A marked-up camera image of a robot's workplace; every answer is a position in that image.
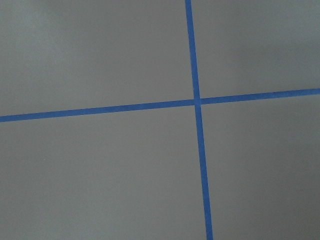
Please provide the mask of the long blue tape strip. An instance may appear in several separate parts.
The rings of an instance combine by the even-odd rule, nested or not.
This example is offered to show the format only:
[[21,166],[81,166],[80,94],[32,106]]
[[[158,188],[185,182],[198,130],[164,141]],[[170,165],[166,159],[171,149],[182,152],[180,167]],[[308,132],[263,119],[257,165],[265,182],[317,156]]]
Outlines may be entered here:
[[292,97],[312,96],[312,95],[319,95],[319,94],[320,94],[319,88],[299,89],[299,90],[276,91],[276,92],[265,92],[265,93],[206,97],[206,98],[201,98],[199,100],[184,99],[184,100],[173,100],[173,101],[163,101],[163,102],[150,102],[150,103],[139,103],[139,104],[129,104],[129,105],[117,105],[117,106],[106,106],[106,107],[94,107],[94,108],[83,108],[83,109],[4,115],[0,117],[0,121],[2,123],[18,122],[18,121],[28,121],[28,120],[38,120],[38,119],[98,115],[98,114],[131,112],[131,111],[142,111],[142,110],[164,109],[164,108],[175,108],[175,107],[188,107],[188,106],[193,106],[196,103],[199,103],[201,105],[209,105],[209,104],[221,104],[221,103],[232,103],[232,102],[256,101],[256,100],[265,100],[265,99],[292,98]]

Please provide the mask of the crossing blue tape strip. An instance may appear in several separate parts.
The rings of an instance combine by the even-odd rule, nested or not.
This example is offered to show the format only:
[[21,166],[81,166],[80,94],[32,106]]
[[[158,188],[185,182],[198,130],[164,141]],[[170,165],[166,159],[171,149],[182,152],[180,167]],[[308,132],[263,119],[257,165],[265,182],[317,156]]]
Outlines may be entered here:
[[197,63],[197,50],[196,50],[193,9],[192,9],[191,0],[185,1],[185,12],[186,12],[186,21],[187,21],[190,67],[191,67],[191,77],[192,77],[192,89],[193,89],[201,187],[202,187],[205,231],[206,231],[206,238],[208,240],[213,240],[214,232],[213,232],[213,226],[212,226],[210,192],[209,192],[209,183],[208,183],[206,149],[205,149],[205,139],[204,139],[204,129],[203,129],[203,118],[202,118],[202,105],[201,105],[198,63]]

